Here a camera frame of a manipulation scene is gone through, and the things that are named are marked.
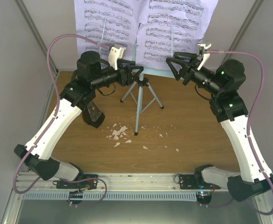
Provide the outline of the light blue music stand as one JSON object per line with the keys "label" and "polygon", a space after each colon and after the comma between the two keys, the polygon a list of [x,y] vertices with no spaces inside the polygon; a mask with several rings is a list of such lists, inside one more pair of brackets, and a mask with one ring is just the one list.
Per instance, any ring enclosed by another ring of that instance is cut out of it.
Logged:
{"label": "light blue music stand", "polygon": [[[154,102],[156,101],[161,109],[164,109],[164,105],[160,101],[159,97],[153,90],[151,84],[149,83],[149,80],[144,77],[144,74],[149,74],[149,75],[154,75],[157,77],[167,77],[167,78],[172,78],[173,75],[170,74],[169,70],[157,70],[153,68],[144,68],[144,72],[142,72],[137,78],[136,81],[133,82],[133,84],[130,86],[130,88],[127,90],[127,92],[124,94],[124,96],[120,99],[120,102],[123,103],[125,99],[131,95],[132,99],[136,103],[136,121],[135,121],[135,130],[134,130],[134,135],[138,135],[139,131],[139,120],[140,120],[140,115]],[[132,90],[134,87],[138,87],[138,95],[137,98],[134,96],[132,93]],[[153,96],[153,99],[145,106],[143,107],[143,92],[144,88],[147,87],[150,91],[150,93]]]}

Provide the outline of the sheet music page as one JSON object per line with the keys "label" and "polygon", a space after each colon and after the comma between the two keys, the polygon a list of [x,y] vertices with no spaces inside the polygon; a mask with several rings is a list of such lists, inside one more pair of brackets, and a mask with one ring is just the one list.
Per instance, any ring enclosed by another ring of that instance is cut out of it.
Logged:
{"label": "sheet music page", "polygon": [[136,63],[168,70],[174,52],[195,53],[218,4],[216,0],[146,0],[139,15]]}

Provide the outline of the sheet music pages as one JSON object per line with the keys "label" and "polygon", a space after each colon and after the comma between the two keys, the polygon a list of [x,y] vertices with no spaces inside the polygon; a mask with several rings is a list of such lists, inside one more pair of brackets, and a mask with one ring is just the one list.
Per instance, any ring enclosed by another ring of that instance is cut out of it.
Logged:
{"label": "sheet music pages", "polygon": [[132,60],[142,4],[142,0],[75,0],[76,34],[109,47],[122,45],[124,58]]}

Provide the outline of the clear plastic metronome cover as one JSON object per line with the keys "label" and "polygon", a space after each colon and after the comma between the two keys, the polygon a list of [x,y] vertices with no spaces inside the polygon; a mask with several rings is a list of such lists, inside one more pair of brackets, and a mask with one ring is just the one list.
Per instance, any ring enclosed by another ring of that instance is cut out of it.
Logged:
{"label": "clear plastic metronome cover", "polygon": [[87,105],[87,110],[88,110],[90,118],[93,122],[97,121],[102,114],[102,111],[99,109],[99,107],[93,101],[91,101]]}

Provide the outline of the black metronome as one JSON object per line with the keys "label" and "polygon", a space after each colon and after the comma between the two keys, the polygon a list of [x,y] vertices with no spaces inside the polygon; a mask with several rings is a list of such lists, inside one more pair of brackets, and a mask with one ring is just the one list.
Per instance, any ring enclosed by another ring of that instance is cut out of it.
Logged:
{"label": "black metronome", "polygon": [[96,103],[91,101],[82,111],[82,118],[86,124],[99,128],[105,119],[105,115]]}

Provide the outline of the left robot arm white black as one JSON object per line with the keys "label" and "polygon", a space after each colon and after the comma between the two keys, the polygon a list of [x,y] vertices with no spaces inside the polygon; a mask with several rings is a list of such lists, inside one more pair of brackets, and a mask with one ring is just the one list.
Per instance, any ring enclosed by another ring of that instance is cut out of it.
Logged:
{"label": "left robot arm white black", "polygon": [[104,115],[92,121],[91,111],[87,108],[95,98],[96,90],[114,83],[129,86],[143,71],[143,67],[137,66],[134,61],[120,59],[116,55],[118,52],[112,49],[108,61],[101,59],[95,51],[82,53],[74,71],[75,78],[64,87],[51,115],[29,142],[15,147],[14,153],[41,179],[66,179],[74,189],[83,185],[79,168],[54,159],[52,152],[60,137],[79,115],[88,125],[95,128],[101,125]]}

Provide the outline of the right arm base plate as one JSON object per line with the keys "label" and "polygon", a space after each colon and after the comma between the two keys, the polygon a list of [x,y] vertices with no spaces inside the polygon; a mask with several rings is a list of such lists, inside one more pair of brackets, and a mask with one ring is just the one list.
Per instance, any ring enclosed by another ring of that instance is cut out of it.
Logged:
{"label": "right arm base plate", "polygon": [[173,180],[183,190],[218,190],[219,186],[210,183],[197,183],[194,174],[175,174]]}

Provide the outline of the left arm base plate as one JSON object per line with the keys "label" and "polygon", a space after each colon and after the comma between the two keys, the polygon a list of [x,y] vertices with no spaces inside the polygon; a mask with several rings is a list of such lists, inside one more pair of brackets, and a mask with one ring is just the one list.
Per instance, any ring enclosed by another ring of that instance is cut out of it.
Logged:
{"label": "left arm base plate", "polygon": [[79,174],[74,181],[80,181],[83,179],[88,179],[87,181],[83,182],[76,182],[70,183],[66,182],[65,180],[56,180],[53,181],[53,184],[56,186],[57,189],[76,189],[76,190],[83,190],[83,189],[96,189],[97,187],[97,178],[98,175],[96,174]]}

